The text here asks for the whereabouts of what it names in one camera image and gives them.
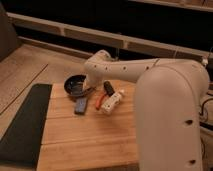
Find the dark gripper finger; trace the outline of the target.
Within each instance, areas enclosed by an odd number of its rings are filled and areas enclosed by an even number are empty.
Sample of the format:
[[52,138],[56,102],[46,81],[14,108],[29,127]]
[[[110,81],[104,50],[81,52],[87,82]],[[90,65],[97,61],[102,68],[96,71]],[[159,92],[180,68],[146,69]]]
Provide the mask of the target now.
[[71,96],[72,98],[81,98],[81,97],[84,97],[84,96],[89,95],[89,94],[92,93],[94,90],[95,90],[95,88],[90,87],[90,88],[85,89],[85,90],[83,90],[83,91],[74,91],[74,92],[71,92],[71,93],[70,93],[70,96]]

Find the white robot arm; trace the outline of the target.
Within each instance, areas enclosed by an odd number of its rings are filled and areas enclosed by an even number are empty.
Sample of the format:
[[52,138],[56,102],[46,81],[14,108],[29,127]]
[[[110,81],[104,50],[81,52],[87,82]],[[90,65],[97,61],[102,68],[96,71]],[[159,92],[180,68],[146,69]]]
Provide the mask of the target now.
[[115,61],[100,50],[84,64],[86,84],[135,84],[133,108],[140,171],[203,171],[199,103],[209,87],[205,67],[190,59]]

